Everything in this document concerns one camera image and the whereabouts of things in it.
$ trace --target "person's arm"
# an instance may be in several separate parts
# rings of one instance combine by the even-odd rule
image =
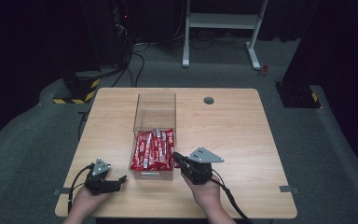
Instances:
[[[183,174],[182,177],[193,192],[194,200],[204,211],[210,224],[236,223],[234,219],[228,215],[220,202],[220,186],[212,181],[208,181],[203,185],[193,185]],[[215,175],[213,175],[213,179],[219,181],[219,178]]]
[[[72,209],[63,224],[81,224],[91,215],[111,193],[93,195],[87,188],[82,187],[75,196]]]

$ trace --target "white metal frame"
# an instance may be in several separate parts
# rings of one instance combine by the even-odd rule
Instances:
[[[190,13],[190,0],[187,0],[186,9],[186,34],[185,45],[183,49],[183,67],[190,66],[189,54],[189,33],[190,27],[201,28],[226,28],[226,29],[249,29],[254,30],[250,42],[246,42],[252,66],[259,70],[260,63],[255,55],[255,41],[260,30],[261,22],[264,18],[267,3],[269,0],[263,0],[261,9],[257,15],[241,14],[211,14],[211,13]]]

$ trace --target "wooden table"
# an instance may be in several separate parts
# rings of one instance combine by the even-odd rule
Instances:
[[[64,187],[97,158],[112,165],[106,179],[128,179],[120,192],[95,217],[205,217],[191,191],[174,170],[173,181],[134,180],[129,172],[133,124],[138,94],[176,93],[176,151],[189,155],[203,146],[225,159],[213,163],[240,209],[249,218],[293,218],[296,206],[256,90],[102,88],[98,90]],[[206,105],[205,97],[214,103]],[[78,179],[85,180],[86,174]],[[222,191],[222,204],[232,217],[240,217]],[[58,200],[56,214],[67,216],[67,194]]]

